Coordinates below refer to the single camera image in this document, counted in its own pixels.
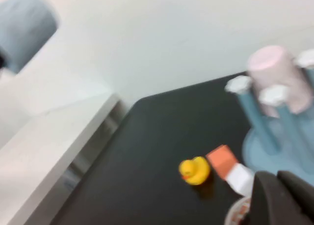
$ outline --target small box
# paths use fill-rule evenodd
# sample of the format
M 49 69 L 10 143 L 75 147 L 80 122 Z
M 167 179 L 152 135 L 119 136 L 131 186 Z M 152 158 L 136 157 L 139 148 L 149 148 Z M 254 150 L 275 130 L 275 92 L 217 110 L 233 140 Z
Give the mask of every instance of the small box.
M 207 154 L 206 157 L 223 180 L 226 180 L 230 170 L 238 163 L 238 160 L 227 145 L 219 146 Z

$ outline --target white table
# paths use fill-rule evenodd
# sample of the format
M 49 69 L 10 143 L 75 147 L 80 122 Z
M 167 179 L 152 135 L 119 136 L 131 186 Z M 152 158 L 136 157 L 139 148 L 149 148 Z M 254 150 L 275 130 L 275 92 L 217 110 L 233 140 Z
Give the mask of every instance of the white table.
M 0 150 L 0 225 L 22 225 L 117 98 L 104 93 L 35 117 Z

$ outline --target black tabletop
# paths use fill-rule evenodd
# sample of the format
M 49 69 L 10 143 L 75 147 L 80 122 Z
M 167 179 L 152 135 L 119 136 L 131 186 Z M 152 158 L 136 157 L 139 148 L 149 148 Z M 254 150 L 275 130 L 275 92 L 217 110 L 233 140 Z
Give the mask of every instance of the black tabletop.
M 189 186 L 178 166 L 220 144 L 242 162 L 249 124 L 224 91 L 233 77 L 138 101 L 52 224 L 223 224 L 239 196 L 214 170 L 203 186 Z

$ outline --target rubber duck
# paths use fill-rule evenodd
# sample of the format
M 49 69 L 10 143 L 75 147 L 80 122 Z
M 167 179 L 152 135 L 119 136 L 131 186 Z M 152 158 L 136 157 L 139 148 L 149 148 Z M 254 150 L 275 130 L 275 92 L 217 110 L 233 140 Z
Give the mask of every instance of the rubber duck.
M 208 178 L 210 166 L 204 157 L 195 157 L 192 160 L 184 160 L 179 165 L 179 172 L 190 185 L 200 185 Z

